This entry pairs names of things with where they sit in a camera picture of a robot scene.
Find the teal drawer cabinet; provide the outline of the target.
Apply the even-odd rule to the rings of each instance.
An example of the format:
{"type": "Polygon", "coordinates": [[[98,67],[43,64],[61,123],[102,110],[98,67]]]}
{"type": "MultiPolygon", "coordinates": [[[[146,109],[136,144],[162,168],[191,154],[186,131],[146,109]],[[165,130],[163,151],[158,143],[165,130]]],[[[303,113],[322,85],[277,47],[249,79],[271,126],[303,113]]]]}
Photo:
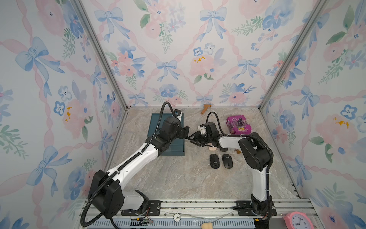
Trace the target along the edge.
{"type": "Polygon", "coordinates": [[[183,139],[177,138],[177,128],[183,127],[184,117],[181,120],[172,114],[163,113],[159,123],[156,136],[152,144],[159,146],[160,156],[184,156],[185,143],[183,139]]]}

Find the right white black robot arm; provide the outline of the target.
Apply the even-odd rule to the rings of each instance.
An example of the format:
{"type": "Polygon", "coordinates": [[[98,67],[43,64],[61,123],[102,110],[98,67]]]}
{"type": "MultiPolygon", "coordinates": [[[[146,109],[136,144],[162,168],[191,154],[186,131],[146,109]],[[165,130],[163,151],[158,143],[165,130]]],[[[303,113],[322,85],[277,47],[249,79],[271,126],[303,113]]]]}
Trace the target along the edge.
{"type": "Polygon", "coordinates": [[[196,132],[188,137],[191,143],[206,147],[211,144],[219,149],[239,149],[247,165],[252,169],[253,191],[251,210],[257,216],[272,216],[272,197],[270,194],[270,168],[274,154],[258,133],[250,135],[201,134],[196,132]]]}

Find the black computer mouse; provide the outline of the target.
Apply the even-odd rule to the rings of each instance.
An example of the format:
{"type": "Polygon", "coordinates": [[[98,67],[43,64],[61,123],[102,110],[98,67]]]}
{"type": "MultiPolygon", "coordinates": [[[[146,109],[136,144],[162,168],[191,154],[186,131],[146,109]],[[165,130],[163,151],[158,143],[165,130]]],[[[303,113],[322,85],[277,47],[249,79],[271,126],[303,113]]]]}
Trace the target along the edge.
{"type": "Polygon", "coordinates": [[[211,154],[209,156],[209,160],[210,160],[210,166],[213,169],[218,169],[220,168],[220,160],[217,154],[211,154]]]}
{"type": "Polygon", "coordinates": [[[222,155],[222,161],[223,161],[223,165],[226,169],[232,169],[233,168],[233,159],[229,154],[223,154],[222,155]]]}

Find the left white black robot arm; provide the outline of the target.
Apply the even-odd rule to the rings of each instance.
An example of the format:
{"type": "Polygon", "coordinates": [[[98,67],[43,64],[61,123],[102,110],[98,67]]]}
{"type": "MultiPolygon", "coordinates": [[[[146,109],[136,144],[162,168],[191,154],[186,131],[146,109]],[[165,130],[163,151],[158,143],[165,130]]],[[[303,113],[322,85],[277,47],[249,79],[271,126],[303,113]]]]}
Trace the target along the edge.
{"type": "Polygon", "coordinates": [[[189,127],[183,127],[180,119],[170,116],[163,122],[158,134],[146,142],[129,158],[107,172],[99,170],[93,176],[87,206],[94,206],[107,219],[121,210],[133,210],[144,214],[149,198],[142,192],[123,192],[128,182],[148,163],[169,149],[175,139],[187,139],[189,127]]]}

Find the pink computer mouse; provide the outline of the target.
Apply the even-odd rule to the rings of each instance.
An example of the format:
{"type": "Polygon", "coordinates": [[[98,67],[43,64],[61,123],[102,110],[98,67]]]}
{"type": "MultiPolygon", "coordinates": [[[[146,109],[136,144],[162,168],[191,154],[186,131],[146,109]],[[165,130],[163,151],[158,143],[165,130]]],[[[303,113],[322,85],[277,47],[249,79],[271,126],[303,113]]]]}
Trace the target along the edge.
{"type": "Polygon", "coordinates": [[[216,151],[217,150],[217,147],[214,147],[214,146],[208,146],[208,149],[210,151],[216,151]]]}

